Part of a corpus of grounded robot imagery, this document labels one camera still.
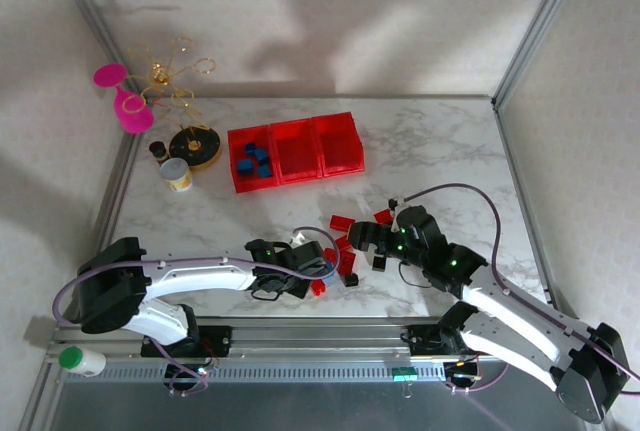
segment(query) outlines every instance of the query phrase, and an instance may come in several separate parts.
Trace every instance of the cable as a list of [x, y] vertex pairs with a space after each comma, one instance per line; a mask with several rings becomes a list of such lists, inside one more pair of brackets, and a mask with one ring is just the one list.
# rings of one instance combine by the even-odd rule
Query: cable
[[500, 374], [498, 374], [498, 376], [493, 378], [487, 384], [483, 384], [482, 386], [478, 386], [478, 387], [474, 386], [473, 388], [459, 388], [458, 386], [453, 384], [451, 381], [445, 381], [444, 385], [447, 386], [448, 388], [451, 388], [454, 392], [456, 391], [456, 389], [464, 389], [465, 393], [475, 393], [475, 392], [478, 392], [478, 391], [484, 391], [485, 389], [493, 386], [498, 381], [500, 381], [503, 378], [503, 376], [505, 374], [507, 374], [507, 370], [508, 369], [509, 369], [509, 364], [508, 363], [504, 363], [504, 368], [502, 369], [502, 371], [500, 371]]
[[[318, 232], [322, 235], [324, 235], [325, 237], [327, 237], [329, 239], [329, 241], [331, 241], [331, 245], [333, 246], [333, 249], [336, 252], [336, 265], [333, 269], [337, 269], [338, 266], [340, 266], [340, 250], [338, 249], [338, 244], [336, 243], [335, 239], [333, 239], [333, 237], [327, 233], [326, 231], [319, 229], [319, 228], [315, 228], [313, 226], [302, 226], [299, 228], [296, 228], [293, 230], [294, 233], [297, 233], [298, 231], [315, 231]], [[290, 276], [294, 276], [296, 278], [300, 278], [300, 279], [308, 279], [310, 281], [315, 281], [315, 280], [319, 280], [319, 279], [324, 279], [327, 278], [328, 276], [331, 275], [331, 273], [333, 273], [333, 269], [328, 269], [326, 273], [321, 274], [321, 275], [316, 275], [316, 276], [307, 276], [305, 274], [299, 273], [297, 271], [294, 271], [292, 269], [287, 269], [287, 268], [283, 268], [282, 266], [277, 266], [275, 264], [267, 264], [267, 263], [256, 263], [255, 261], [251, 261], [248, 259], [240, 259], [240, 258], [223, 258], [221, 256], [218, 257], [214, 257], [214, 258], [188, 258], [188, 259], [171, 259], [168, 261], [165, 261], [166, 264], [172, 264], [172, 265], [180, 265], [181, 263], [184, 262], [188, 262], [190, 265], [193, 265], [194, 263], [198, 263], [198, 262], [211, 262], [211, 261], [216, 261], [219, 260], [220, 262], [223, 262], [223, 260], [226, 260], [227, 264], [230, 265], [236, 265], [238, 267], [242, 267], [240, 265], [242, 264], [249, 264], [249, 265], [253, 265], [253, 266], [260, 266], [261, 268], [268, 268], [268, 269], [273, 269], [274, 271], [280, 271], [281, 273], [284, 274], [288, 274]], [[64, 297], [65, 294], [67, 294], [71, 289], [75, 288], [76, 286], [78, 286], [80, 283], [83, 283], [85, 281], [87, 281], [88, 279], [93, 278], [94, 276], [97, 276], [98, 274], [104, 273], [106, 271], [113, 271], [113, 270], [119, 270], [122, 268], [127, 268], [127, 267], [140, 267], [142, 266], [144, 263], [153, 263], [153, 261], [122, 261], [119, 263], [109, 263], [109, 264], [105, 264], [102, 266], [98, 266], [97, 268], [91, 269], [89, 271], [87, 271], [86, 273], [82, 273], [80, 276], [77, 276], [76, 278], [72, 279], [71, 281], [69, 281], [67, 284], [65, 284], [60, 291], [58, 291], [58, 294], [56, 294], [55, 298], [53, 299], [53, 304], [51, 306], [51, 311], [53, 313], [53, 316], [56, 318], [56, 320], [61, 323], [64, 324], [66, 326], [73, 326], [75, 324], [78, 324], [77, 322], [74, 321], [70, 321], [68, 319], [66, 319], [64, 316], [62, 316], [62, 313], [60, 312], [60, 302], [62, 301], [62, 298]]]
[[[158, 352], [167, 360], [169, 361], [171, 364], [173, 364], [176, 368], [178, 368], [180, 371], [182, 371], [182, 373], [187, 373], [190, 376], [193, 376], [194, 378], [196, 378], [200, 383], [202, 383], [203, 387], [202, 389], [198, 389], [198, 390], [189, 390], [189, 391], [182, 391], [181, 396], [183, 398], [186, 398], [187, 396], [191, 396], [192, 394], [198, 394], [201, 393], [202, 391], [205, 391], [208, 387], [209, 387], [209, 383], [206, 379], [205, 376], [200, 376], [198, 373], [196, 373], [195, 371], [193, 371], [192, 369], [187, 368], [186, 366], [184, 366], [183, 364], [179, 363], [173, 356], [171, 356], [169, 353], [167, 353], [167, 351], [162, 347], [162, 345], [160, 343], [158, 343], [155, 339], [153, 338], [149, 338], [149, 340], [153, 343], [153, 345], [156, 347], [156, 349], [158, 350]], [[173, 387], [173, 383], [175, 382], [175, 378], [178, 374], [181, 374], [180, 372], [176, 372], [176, 374], [173, 375], [173, 377], [171, 378], [171, 381], [169, 383], [169, 392], [173, 393], [175, 391], [174, 387]]]
[[416, 287], [416, 288], [421, 288], [421, 289], [431, 289], [431, 288], [433, 288], [433, 286], [432, 286], [432, 285], [424, 286], [424, 285], [422, 285], [422, 284], [415, 284], [415, 283], [410, 283], [409, 281], [407, 281], [407, 280], [404, 278], [404, 275], [402, 274], [402, 265], [403, 265], [403, 264], [406, 264], [406, 263], [405, 263], [404, 261], [400, 261], [400, 262], [398, 263], [398, 273], [400, 274], [400, 279], [402, 279], [402, 281], [404, 281], [404, 283], [405, 283], [405, 284], [408, 284], [409, 286], [414, 286], [414, 287]]
[[422, 348], [422, 349], [424, 349], [426, 351], [435, 351], [437, 349], [442, 348], [442, 345], [444, 344], [442, 342], [442, 339], [440, 339], [440, 341], [427, 341], [427, 343], [435, 344], [436, 346], [425, 346], [424, 344], [418, 344], [417, 341], [416, 342], [411, 341], [409, 339], [409, 337], [404, 333], [402, 333], [400, 335], [400, 341], [402, 341], [403, 343], [408, 344], [409, 346], [415, 346], [417, 348]]
[[[491, 208], [491, 211], [493, 212], [493, 216], [494, 216], [494, 218], [496, 220], [496, 237], [495, 237], [495, 240], [494, 240], [494, 243], [493, 243], [493, 251], [491, 252], [491, 272], [493, 274], [493, 278], [496, 280], [496, 283], [498, 283], [498, 286], [500, 286], [503, 290], [510, 289], [509, 286], [507, 286], [507, 284], [505, 284], [505, 282], [504, 282], [504, 281], [506, 281], [506, 278], [502, 277], [502, 275], [500, 274], [500, 272], [498, 271], [498, 268], [497, 268], [498, 247], [500, 246], [500, 234], [502, 233], [502, 223], [500, 221], [500, 214], [498, 213], [498, 208], [496, 207], [494, 202], [491, 200], [489, 195], [487, 195], [480, 188], [477, 188], [477, 187], [472, 186], [470, 184], [465, 184], [465, 183], [447, 183], [447, 184], [441, 184], [439, 186], [434, 186], [432, 188], [425, 189], [424, 191], [420, 191], [419, 193], [416, 193], [416, 194], [412, 194], [408, 198], [405, 198], [404, 201], [405, 202], [412, 201], [412, 200], [414, 200], [416, 198], [419, 198], [420, 196], [424, 196], [425, 194], [429, 194], [429, 193], [432, 193], [434, 191], [439, 191], [441, 189], [446, 189], [446, 188], [469, 189], [471, 191], [474, 191], [474, 192], [478, 193], [489, 204], [489, 207]], [[513, 299], [518, 301], [524, 307], [526, 307], [530, 311], [534, 312], [538, 316], [542, 317], [543, 319], [547, 320], [548, 322], [550, 322], [554, 326], [560, 328], [563, 331], [566, 329], [566, 326], [564, 324], [562, 324], [560, 321], [555, 319], [553, 316], [550, 316], [549, 314], [545, 313], [541, 309], [538, 309], [536, 306], [534, 306], [533, 304], [529, 303], [527, 300], [521, 298], [516, 293], [509, 293], [509, 296], [511, 296]], [[615, 359], [613, 356], [608, 354], [604, 349], [602, 349], [601, 346], [599, 346], [598, 344], [594, 343], [589, 338], [587, 338], [585, 336], [582, 336], [580, 333], [576, 332], [575, 330], [573, 330], [571, 332], [571, 336], [577, 338], [582, 343], [584, 343], [585, 345], [589, 346], [591, 349], [593, 349], [596, 353], [598, 353], [600, 356], [602, 356], [604, 359], [606, 359], [609, 363], [614, 365], [620, 371], [626, 373], [628, 376], [630, 376], [633, 379], [635, 379], [636, 381], [640, 382], [640, 375], [638, 375], [636, 372], [632, 371], [629, 367], [625, 366], [620, 361]], [[620, 394], [624, 394], [625, 396], [640, 396], [640, 391], [621, 391]]]
[[213, 343], [211, 343], [211, 341], [209, 340], [209, 338], [204, 338], [200, 340], [200, 344], [202, 344], [202, 346], [204, 347], [204, 349], [206, 349], [207, 351], [209, 351], [209, 356], [210, 356], [210, 361], [209, 364], [207, 365], [207, 371], [210, 371], [212, 369], [219, 369], [220, 368], [220, 358], [216, 355], [216, 353], [213, 351]]
[[455, 368], [456, 366], [461, 366], [463, 364], [467, 364], [470, 363], [471, 361], [476, 361], [476, 363], [480, 362], [480, 353], [475, 354], [473, 356], [471, 356], [470, 358], [461, 360], [459, 359], [458, 361], [456, 361], [455, 363], [449, 363], [445, 366], [445, 368]]

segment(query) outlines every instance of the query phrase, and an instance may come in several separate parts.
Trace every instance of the small bottle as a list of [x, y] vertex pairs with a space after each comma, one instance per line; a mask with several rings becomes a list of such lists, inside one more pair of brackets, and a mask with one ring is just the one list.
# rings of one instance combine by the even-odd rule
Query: small bottle
[[162, 141], [154, 141], [151, 143], [149, 145], [149, 151], [151, 151], [153, 157], [156, 158], [158, 165], [162, 165], [162, 163], [169, 159], [169, 153], [167, 153], [167, 148], [164, 147]]
[[104, 370], [107, 365], [107, 358], [97, 351], [84, 347], [70, 346], [60, 353], [58, 364], [70, 373], [96, 376]]

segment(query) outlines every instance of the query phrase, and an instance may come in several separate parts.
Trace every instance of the red compartment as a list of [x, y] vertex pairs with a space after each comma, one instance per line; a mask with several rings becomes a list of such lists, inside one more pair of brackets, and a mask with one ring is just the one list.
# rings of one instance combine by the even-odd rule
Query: red compartment
[[313, 123], [310, 119], [271, 125], [278, 151], [276, 171], [285, 183], [322, 177]]
[[324, 175], [364, 171], [362, 143], [351, 113], [312, 119], [318, 132]]
[[[234, 129], [228, 137], [231, 175], [238, 193], [364, 171], [364, 151], [351, 113]], [[271, 178], [260, 178], [257, 170], [250, 176], [238, 174], [238, 160], [253, 159], [245, 151], [250, 142], [267, 149]]]
[[234, 129], [229, 131], [229, 157], [231, 160], [231, 175], [236, 186], [236, 192], [243, 193], [254, 189], [269, 188], [278, 185], [278, 180], [273, 173], [270, 178], [261, 178], [258, 175], [258, 163], [254, 163], [255, 170], [252, 175], [241, 175], [236, 169], [239, 159], [251, 158], [247, 156], [245, 144], [256, 143], [259, 148], [265, 148], [271, 161], [274, 160], [273, 147], [269, 136], [269, 126], [256, 126], [255, 128]]

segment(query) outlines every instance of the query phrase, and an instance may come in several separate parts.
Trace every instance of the black bracket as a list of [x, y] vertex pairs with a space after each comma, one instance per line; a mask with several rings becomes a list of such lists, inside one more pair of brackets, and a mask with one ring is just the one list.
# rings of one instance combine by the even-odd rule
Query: black bracket
[[460, 331], [469, 316], [477, 312], [474, 306], [458, 301], [438, 324], [407, 326], [407, 333], [400, 339], [409, 345], [411, 356], [473, 356], [476, 353], [464, 343]]
[[[174, 358], [226, 358], [231, 349], [231, 326], [199, 326], [199, 337], [187, 337], [164, 349]], [[162, 355], [148, 340], [143, 340], [140, 356], [161, 358]]]

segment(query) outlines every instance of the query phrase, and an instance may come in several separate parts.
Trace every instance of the white marble surface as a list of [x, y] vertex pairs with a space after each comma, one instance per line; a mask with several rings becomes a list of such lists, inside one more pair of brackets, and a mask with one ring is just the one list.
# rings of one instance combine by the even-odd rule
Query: white marble surface
[[[496, 202], [503, 223], [499, 269], [542, 299], [538, 270], [488, 100], [198, 99], [205, 121], [218, 131], [223, 154], [194, 173], [194, 187], [174, 193], [162, 181], [148, 152], [150, 142], [168, 142], [173, 124], [160, 121], [143, 139], [120, 212], [114, 240], [137, 236], [150, 258], [248, 257], [255, 238], [288, 240], [301, 225], [329, 229], [332, 214], [373, 220], [387, 199], [447, 182], [466, 182]], [[365, 147], [366, 171], [336, 178], [236, 194], [231, 180], [227, 130], [351, 111]], [[449, 241], [489, 257], [495, 233], [486, 203], [470, 191], [442, 190], [417, 203], [438, 220]], [[333, 232], [338, 237], [341, 233]], [[199, 316], [425, 316], [442, 315], [453, 298], [404, 284], [397, 261], [384, 273], [371, 270], [358, 252], [360, 286], [345, 288], [337, 276], [327, 292], [304, 300], [284, 295], [275, 303], [249, 293], [211, 290], [174, 295]], [[426, 284], [417, 269], [408, 280]]]

